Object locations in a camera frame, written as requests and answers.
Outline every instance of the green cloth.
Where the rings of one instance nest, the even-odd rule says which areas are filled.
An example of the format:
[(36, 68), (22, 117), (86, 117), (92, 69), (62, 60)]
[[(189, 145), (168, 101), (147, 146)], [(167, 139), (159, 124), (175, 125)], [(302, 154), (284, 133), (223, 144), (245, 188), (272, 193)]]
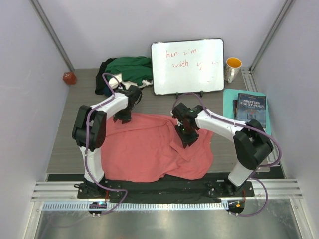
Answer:
[(138, 86), (142, 85), (142, 80), (153, 79), (152, 60), (144, 56), (117, 58), (107, 65), (105, 72), (121, 73), (123, 81), (132, 81)]

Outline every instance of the small red object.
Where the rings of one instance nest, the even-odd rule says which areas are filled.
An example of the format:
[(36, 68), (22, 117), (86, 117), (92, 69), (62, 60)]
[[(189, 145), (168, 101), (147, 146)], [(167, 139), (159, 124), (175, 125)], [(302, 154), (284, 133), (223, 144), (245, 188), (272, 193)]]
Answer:
[(74, 72), (65, 72), (63, 75), (63, 80), (68, 85), (74, 85), (76, 83), (76, 76)]

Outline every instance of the whiteboard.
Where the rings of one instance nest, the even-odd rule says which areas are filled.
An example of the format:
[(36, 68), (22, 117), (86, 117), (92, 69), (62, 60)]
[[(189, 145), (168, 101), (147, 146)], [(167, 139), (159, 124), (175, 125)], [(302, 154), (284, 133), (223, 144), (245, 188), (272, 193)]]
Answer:
[(156, 95), (224, 88), (222, 39), (158, 42), (151, 51)]

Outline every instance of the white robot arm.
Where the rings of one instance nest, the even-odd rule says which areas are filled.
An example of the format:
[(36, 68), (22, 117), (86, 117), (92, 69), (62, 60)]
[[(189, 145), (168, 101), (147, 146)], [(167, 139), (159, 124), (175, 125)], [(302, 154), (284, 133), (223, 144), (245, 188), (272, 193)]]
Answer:
[[(140, 101), (141, 96), (142, 92), (138, 87), (130, 86), (128, 90), (117, 90), (111, 101), (106, 99), (90, 107), (80, 107), (73, 128), (72, 137), (80, 147), (84, 160), (86, 149), (86, 120), (88, 112), (97, 106), (101, 106), (98, 110), (95, 110), (90, 118), (90, 124), (92, 126), (90, 126), (89, 150), (87, 152), (87, 166), (96, 181), (102, 182), (104, 178), (100, 147), (105, 140), (106, 121), (112, 116), (114, 117), (114, 120), (121, 120), (122, 123), (131, 121), (131, 110), (134, 105)], [(84, 177), (88, 182), (94, 184), (94, 181), (89, 176), (86, 168)]]
[(251, 120), (249, 123), (241, 122), (220, 116), (200, 105), (190, 109), (183, 103), (174, 107), (171, 114), (177, 119), (175, 129), (184, 147), (191, 146), (197, 140), (198, 129), (212, 131), (234, 142), (238, 162), (228, 175), (229, 193), (235, 194), (273, 151), (273, 145), (268, 137), (245, 128), (247, 125), (249, 128), (264, 132), (257, 120)]

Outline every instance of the metal floor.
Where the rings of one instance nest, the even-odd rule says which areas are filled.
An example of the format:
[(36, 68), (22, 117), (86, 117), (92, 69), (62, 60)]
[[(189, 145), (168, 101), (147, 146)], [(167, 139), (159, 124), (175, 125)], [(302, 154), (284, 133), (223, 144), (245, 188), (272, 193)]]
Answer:
[[(97, 72), (98, 69), (75, 71), (77, 83), (70, 87), (47, 173), (84, 173), (82, 155), (71, 133), (79, 107), (90, 106), (105, 99), (105, 96), (94, 93)], [(239, 73), (231, 84), (225, 82), (225, 89), (227, 88), (245, 90), (242, 74)], [(156, 96), (153, 86), (148, 86), (143, 89), (142, 100), (133, 111), (169, 115), (175, 100), (175, 96), (172, 95)], [(188, 107), (199, 104), (194, 96), (185, 96), (182, 101)], [(204, 93), (203, 101), (210, 110), (223, 114), (223, 91)], [(214, 161), (209, 172), (230, 172), (237, 161), (234, 144), (215, 134), (211, 141), (211, 150)]]
[[(257, 211), (264, 200), (248, 200), (245, 213)], [(36, 239), (301, 239), (289, 199), (269, 200), (254, 217), (236, 217), (225, 210), (114, 212), (87, 217), (86, 211), (45, 211)]]

